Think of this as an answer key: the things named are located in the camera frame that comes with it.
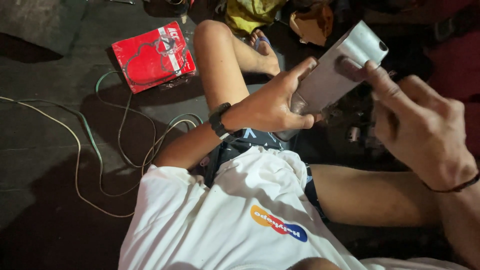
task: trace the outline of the yellow cloth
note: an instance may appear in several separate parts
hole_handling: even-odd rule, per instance
[[[249,35],[255,28],[273,23],[287,0],[228,0],[225,21],[235,34]]]

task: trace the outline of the knee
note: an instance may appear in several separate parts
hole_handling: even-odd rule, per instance
[[[212,20],[205,20],[199,23],[195,28],[193,40],[195,43],[195,40],[200,41],[201,39],[206,38],[207,41],[211,41],[215,37],[225,36],[232,36],[232,32],[226,24]]]

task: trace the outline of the hand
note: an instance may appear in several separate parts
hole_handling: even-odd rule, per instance
[[[478,173],[465,145],[463,103],[440,96],[417,76],[398,83],[365,64],[374,95],[375,135],[431,189],[449,190]]]
[[[315,118],[311,114],[290,112],[290,100],[299,81],[317,65],[314,58],[307,58],[289,72],[280,72],[270,82],[241,102],[234,104],[223,116],[227,130],[245,127],[266,132],[311,128]]]

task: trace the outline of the foot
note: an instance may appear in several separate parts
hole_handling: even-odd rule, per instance
[[[265,34],[260,29],[255,30],[250,35],[250,41],[249,41],[250,47],[255,49],[255,41],[258,39],[258,37],[264,37],[264,36]],[[276,57],[272,47],[270,47],[270,45],[268,45],[267,42],[261,40],[260,43],[258,44],[257,52],[264,56],[261,58],[262,59],[261,63],[259,63],[259,66],[261,67],[260,69],[262,72],[271,76],[275,76],[278,73],[280,73],[278,58]]]

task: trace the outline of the white wire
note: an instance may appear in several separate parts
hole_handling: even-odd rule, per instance
[[[11,99],[11,98],[0,97],[0,99],[4,99],[4,100],[16,102],[15,100],[13,100],[13,99]],[[129,216],[132,216],[132,215],[135,213],[135,212],[132,212],[132,213],[130,213],[130,214],[128,214],[128,215],[123,215],[123,216],[122,216],[122,215],[115,215],[115,214],[112,214],[112,213],[110,213],[110,212],[108,212],[108,211],[103,210],[103,209],[100,208],[99,206],[95,205],[95,204],[92,203],[91,201],[89,201],[89,200],[87,200],[86,198],[84,198],[84,197],[80,194],[80,190],[78,189],[78,169],[79,169],[79,164],[80,164],[80,150],[81,150],[82,147],[81,147],[81,145],[80,145],[80,140],[78,139],[78,137],[77,137],[77,135],[75,134],[75,132],[73,132],[73,131],[72,131],[67,125],[65,125],[64,123],[62,123],[62,122],[60,122],[59,120],[51,117],[50,115],[44,113],[43,111],[37,109],[37,108],[34,107],[34,106],[31,106],[31,105],[28,105],[28,104],[25,104],[25,103],[22,103],[22,102],[16,102],[16,103],[17,103],[17,104],[20,104],[20,105],[23,105],[23,106],[27,106],[27,107],[29,107],[29,108],[31,108],[31,109],[34,109],[34,110],[40,112],[41,114],[43,114],[43,115],[45,115],[45,116],[47,116],[47,117],[50,118],[51,120],[53,120],[53,121],[59,123],[60,125],[62,125],[64,128],[66,128],[66,129],[73,135],[73,137],[75,137],[75,140],[77,141],[77,145],[78,145],[77,164],[76,164],[76,168],[75,168],[75,189],[76,189],[77,195],[78,195],[78,197],[80,197],[80,199],[82,199],[83,201],[85,201],[85,202],[88,203],[89,205],[93,206],[94,208],[96,208],[96,209],[98,209],[98,210],[100,210],[100,211],[104,212],[105,214],[107,214],[107,215],[109,215],[109,216],[112,216],[112,217],[116,217],[116,218],[126,218],[126,217],[129,217]],[[191,123],[194,127],[196,127],[195,123],[192,122],[192,121],[190,121],[190,120],[180,120],[180,121],[176,122],[175,124],[173,124],[173,126],[171,126],[171,127],[167,130],[167,132],[165,133],[165,135],[167,135],[168,132],[169,132],[172,128],[174,128],[177,124],[179,124],[179,123],[181,123],[181,122],[188,122],[188,123]],[[160,142],[160,140],[161,140],[165,135],[161,136],[161,137],[155,142],[154,146],[156,146],[156,145]],[[147,155],[145,156],[145,159],[144,159],[144,162],[143,162],[143,165],[142,165],[142,176],[144,175],[144,167],[145,167],[145,165],[147,165],[145,162],[146,162],[146,160],[147,160],[147,158],[148,158],[148,154],[150,154],[150,152],[152,151],[152,149],[153,149],[153,146],[150,148],[150,150],[148,150],[148,153],[147,153]]]

